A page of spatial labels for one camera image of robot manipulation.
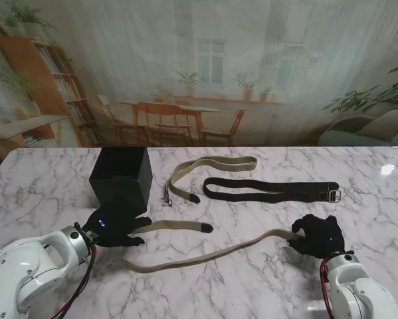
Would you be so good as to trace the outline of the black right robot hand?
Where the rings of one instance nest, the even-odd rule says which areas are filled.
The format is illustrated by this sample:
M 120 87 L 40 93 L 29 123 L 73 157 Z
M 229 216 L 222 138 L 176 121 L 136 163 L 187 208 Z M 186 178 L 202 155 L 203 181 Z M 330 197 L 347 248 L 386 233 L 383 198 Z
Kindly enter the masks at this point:
M 287 240 L 290 247 L 302 255 L 317 259 L 332 257 L 345 252 L 345 241 L 336 217 L 321 219 L 307 214 L 292 224 L 292 232 L 303 230 L 304 236 Z

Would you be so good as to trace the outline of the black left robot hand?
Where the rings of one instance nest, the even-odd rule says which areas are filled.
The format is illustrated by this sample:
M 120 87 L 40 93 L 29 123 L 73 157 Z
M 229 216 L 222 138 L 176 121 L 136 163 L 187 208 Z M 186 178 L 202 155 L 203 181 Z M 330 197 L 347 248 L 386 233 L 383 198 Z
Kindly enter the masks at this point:
M 101 204 L 89 216 L 82 230 L 100 247 L 137 247 L 145 241 L 130 235 L 141 227 L 151 225 L 149 217 L 140 217 L 143 212 L 120 194 L 112 201 Z

